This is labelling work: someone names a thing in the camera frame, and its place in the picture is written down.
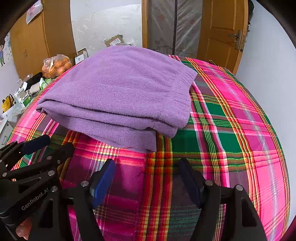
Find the person's left hand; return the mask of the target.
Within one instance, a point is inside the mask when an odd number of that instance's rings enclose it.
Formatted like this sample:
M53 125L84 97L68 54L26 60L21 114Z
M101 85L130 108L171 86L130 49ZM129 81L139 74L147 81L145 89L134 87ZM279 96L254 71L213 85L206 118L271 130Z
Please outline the person's left hand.
M25 240L28 240L31 228L32 228L32 219L27 218L16 228L16 234L19 237L23 237Z

